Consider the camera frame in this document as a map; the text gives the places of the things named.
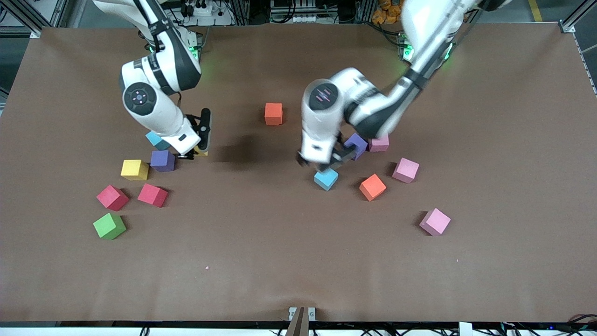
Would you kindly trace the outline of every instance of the light pink cube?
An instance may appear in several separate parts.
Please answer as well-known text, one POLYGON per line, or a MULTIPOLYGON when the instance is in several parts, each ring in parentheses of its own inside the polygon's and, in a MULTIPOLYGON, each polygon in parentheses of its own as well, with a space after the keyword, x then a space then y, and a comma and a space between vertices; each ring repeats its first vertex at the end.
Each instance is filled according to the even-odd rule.
POLYGON ((390 147, 390 139, 387 134, 379 139, 369 140, 369 152, 385 152, 388 147, 390 147))
POLYGON ((412 162, 411 160, 403 157, 396 165, 396 169, 394 169, 392 177, 404 183, 410 183, 417 175, 417 170, 418 163, 412 162))
POLYGON ((448 227, 448 223, 450 223, 450 217, 444 215, 436 208, 427 213, 419 226, 427 231, 430 235, 439 236, 440 234, 444 233, 444 230, 448 227))

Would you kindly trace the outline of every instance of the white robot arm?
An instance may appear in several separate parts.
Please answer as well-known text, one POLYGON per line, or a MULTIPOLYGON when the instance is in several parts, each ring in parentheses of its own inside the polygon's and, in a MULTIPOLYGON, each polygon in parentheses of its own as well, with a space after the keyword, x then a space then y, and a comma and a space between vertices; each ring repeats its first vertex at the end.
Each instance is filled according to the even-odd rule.
POLYGON ((129 114, 172 145, 181 158, 193 158, 195 146, 206 151, 211 131, 209 109, 203 109, 200 117, 185 116, 168 97, 199 83, 201 68, 189 50, 196 47, 196 33, 175 26, 158 0, 93 2, 102 11, 134 24, 155 50, 122 66, 122 101, 129 114))
POLYGON ((301 106, 303 141, 298 162, 317 163, 318 170, 325 170, 354 157, 355 147, 346 148, 341 144, 343 120, 366 139, 391 133, 408 105, 443 64, 465 12, 475 5, 486 10, 497 9, 510 1, 406 0, 401 20, 416 51, 411 67, 388 96, 354 68, 311 83, 304 92, 301 106))

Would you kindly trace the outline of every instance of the block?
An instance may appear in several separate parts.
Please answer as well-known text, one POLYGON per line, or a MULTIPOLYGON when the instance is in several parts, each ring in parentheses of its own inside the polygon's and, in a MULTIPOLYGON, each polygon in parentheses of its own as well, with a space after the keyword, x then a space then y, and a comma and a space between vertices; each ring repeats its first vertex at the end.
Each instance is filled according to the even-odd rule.
POLYGON ((145 181, 149 165, 141 160, 124 160, 120 176, 129 181, 145 181))
POLYGON ((277 126, 282 124, 282 103, 265 104, 265 125, 277 126))
POLYGON ((122 218, 113 213, 107 213, 104 217, 96 220, 93 226, 96 228, 100 238, 108 240, 118 237, 118 235, 127 230, 122 222, 122 218))
POLYGON ((166 197, 168 197, 168 191, 145 183, 137 199, 156 207, 162 207, 166 197))
POLYGON ((396 165, 396 169, 394 169, 392 177, 404 183, 410 183, 417 175, 417 170, 418 163, 403 157, 396 165))
POLYGON ((361 183, 359 189, 365 195, 368 201, 373 201, 377 196, 381 195, 384 190, 386 190, 386 185, 381 181, 377 174, 373 174, 368 179, 363 181, 363 183, 361 183))
POLYGON ((169 151, 153 151, 149 165, 159 172, 172 172, 174 170, 174 155, 169 151))
POLYGON ((369 140, 369 152, 385 152, 390 147, 390 138, 388 135, 384 135, 379 139, 369 140))
POLYGON ((419 224, 425 231, 432 236, 439 236, 444 233, 446 227, 450 223, 450 217, 444 215, 437 208, 428 212, 425 218, 419 224))
POLYGON ((193 150, 197 153, 195 156, 207 156, 208 151, 202 152, 199 150, 199 146, 193 147, 193 150))
POLYGON ((106 209, 112 211, 118 211, 128 203, 128 197, 112 185, 107 186, 96 198, 106 209))
POLYGON ((353 157, 353 160, 358 159, 364 152, 367 150, 367 141, 363 140, 358 134, 353 134, 348 138, 348 140, 344 143, 344 147, 349 147, 352 145, 356 145, 356 155, 353 157))
POLYGON ((314 177, 315 183, 322 187, 325 191, 329 191, 330 188, 338 181, 338 173, 333 169, 326 169, 323 172, 317 172, 314 177))
POLYGON ((159 135, 155 134, 153 131, 147 133, 145 137, 158 151, 165 151, 166 149, 170 148, 170 144, 164 141, 159 135))

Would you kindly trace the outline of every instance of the orange cube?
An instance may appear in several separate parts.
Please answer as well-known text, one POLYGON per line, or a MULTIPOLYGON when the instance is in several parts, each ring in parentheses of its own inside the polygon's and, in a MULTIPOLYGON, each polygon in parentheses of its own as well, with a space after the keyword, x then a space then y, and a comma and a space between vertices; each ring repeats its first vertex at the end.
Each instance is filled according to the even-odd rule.
POLYGON ((383 193, 383 191, 386 189, 386 185, 379 179, 377 174, 373 174, 371 177, 361 183, 359 189, 365 195, 368 201, 373 201, 377 196, 383 193))
POLYGON ((282 103, 265 104, 265 125, 278 126, 282 124, 282 103))

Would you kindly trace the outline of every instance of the red cube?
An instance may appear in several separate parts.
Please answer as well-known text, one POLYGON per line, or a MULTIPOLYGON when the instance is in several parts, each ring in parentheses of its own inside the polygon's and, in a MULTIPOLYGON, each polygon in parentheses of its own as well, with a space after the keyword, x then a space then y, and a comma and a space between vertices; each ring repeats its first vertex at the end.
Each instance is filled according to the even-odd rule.
POLYGON ((106 209, 113 211, 122 209, 128 203, 128 197, 112 185, 107 186, 96 198, 106 209))
POLYGON ((137 199, 156 207, 162 207, 166 197, 168 197, 168 191, 145 183, 137 199))

